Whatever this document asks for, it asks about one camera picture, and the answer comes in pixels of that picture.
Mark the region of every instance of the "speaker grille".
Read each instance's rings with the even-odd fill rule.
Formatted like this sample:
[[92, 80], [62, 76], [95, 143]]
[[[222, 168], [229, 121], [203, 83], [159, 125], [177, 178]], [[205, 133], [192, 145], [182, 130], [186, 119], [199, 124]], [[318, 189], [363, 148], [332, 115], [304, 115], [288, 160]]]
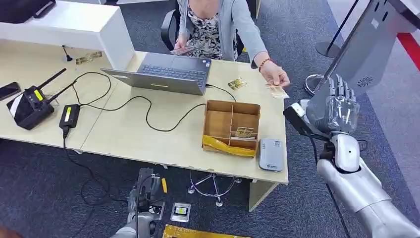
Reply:
[[357, 86], [363, 88], [369, 86], [371, 83], [373, 83], [372, 77], [364, 77], [357, 82]]

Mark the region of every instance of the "red bracelet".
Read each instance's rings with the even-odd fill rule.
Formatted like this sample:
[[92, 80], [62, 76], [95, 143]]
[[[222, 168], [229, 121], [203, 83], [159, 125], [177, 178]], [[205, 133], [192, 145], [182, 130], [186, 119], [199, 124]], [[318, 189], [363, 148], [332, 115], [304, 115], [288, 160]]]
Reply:
[[265, 64], [265, 62], [267, 62], [267, 61], [271, 61], [271, 62], [273, 62], [273, 60], [272, 60], [271, 58], [265, 59], [265, 60], [261, 63], [261, 65], [259, 66], [259, 68], [258, 68], [258, 72], [261, 72], [261, 68], [263, 67], [263, 65], [264, 65], [264, 64]]

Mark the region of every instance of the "floral dress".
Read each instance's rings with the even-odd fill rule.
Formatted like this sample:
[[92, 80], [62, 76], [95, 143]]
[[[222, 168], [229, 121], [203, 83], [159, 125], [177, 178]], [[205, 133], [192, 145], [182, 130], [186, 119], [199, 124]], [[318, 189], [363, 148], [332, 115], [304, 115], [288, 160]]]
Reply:
[[[196, 48], [197, 50], [190, 52], [188, 55], [206, 59], [223, 59], [220, 49], [219, 39], [219, 13], [210, 19], [200, 19], [188, 7], [188, 16], [194, 24], [194, 31], [191, 39], [187, 42], [187, 46]], [[236, 34], [233, 38], [234, 59], [238, 58]]]

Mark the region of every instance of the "gray device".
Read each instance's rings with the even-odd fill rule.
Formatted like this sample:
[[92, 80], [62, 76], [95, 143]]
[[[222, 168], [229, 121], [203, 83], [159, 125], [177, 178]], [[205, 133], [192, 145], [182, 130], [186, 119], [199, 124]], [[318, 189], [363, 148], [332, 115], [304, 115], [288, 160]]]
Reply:
[[147, 53], [137, 72], [101, 70], [132, 87], [203, 95], [210, 59]]
[[280, 172], [283, 170], [283, 144], [281, 140], [260, 140], [260, 168]]

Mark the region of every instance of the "wooden box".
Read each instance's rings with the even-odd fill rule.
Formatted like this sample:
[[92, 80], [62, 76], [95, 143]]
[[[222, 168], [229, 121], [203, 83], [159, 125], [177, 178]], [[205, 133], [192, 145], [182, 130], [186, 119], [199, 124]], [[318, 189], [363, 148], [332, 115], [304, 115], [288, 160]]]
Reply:
[[[259, 120], [260, 106], [257, 104], [208, 100], [203, 135], [211, 136], [228, 146], [257, 151]], [[255, 135], [255, 139], [232, 138], [238, 127], [253, 128], [252, 136]], [[202, 148], [219, 151], [203, 144]]]

